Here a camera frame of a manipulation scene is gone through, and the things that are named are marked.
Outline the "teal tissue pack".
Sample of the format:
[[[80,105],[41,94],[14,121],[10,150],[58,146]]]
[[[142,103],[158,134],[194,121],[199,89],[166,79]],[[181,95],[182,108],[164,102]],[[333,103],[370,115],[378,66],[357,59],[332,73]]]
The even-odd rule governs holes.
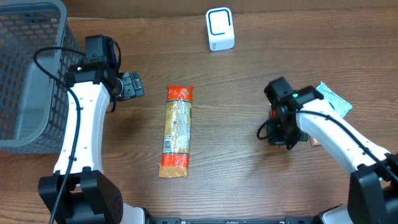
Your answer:
[[[338,113],[342,118],[344,118],[347,113],[353,108],[353,106],[344,100],[342,97],[334,93],[327,85],[323,82],[316,87],[316,90],[320,92],[324,99],[331,104],[332,108]]]

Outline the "orange spaghetti packet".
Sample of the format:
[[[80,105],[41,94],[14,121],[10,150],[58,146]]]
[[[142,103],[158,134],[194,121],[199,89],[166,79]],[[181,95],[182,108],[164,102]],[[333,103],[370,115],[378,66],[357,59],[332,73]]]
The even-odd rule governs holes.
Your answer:
[[[188,177],[193,86],[168,86],[160,178]]]

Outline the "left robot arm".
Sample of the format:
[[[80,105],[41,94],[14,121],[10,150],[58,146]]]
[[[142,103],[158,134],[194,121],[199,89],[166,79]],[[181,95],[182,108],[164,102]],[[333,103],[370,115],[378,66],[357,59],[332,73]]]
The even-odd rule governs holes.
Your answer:
[[[51,176],[38,191],[50,223],[152,223],[146,209],[124,203],[121,191],[103,173],[101,146],[109,105],[144,95],[137,72],[120,72],[121,49],[110,37],[85,39],[82,59],[65,80],[68,114],[62,150]]]

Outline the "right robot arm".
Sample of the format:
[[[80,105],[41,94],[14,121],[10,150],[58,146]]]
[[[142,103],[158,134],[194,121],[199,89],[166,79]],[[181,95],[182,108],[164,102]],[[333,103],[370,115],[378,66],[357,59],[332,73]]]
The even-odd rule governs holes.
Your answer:
[[[397,155],[346,122],[313,86],[294,90],[284,77],[265,87],[271,104],[261,125],[271,146],[292,149],[314,137],[349,176],[348,202],[309,223],[397,223]]]

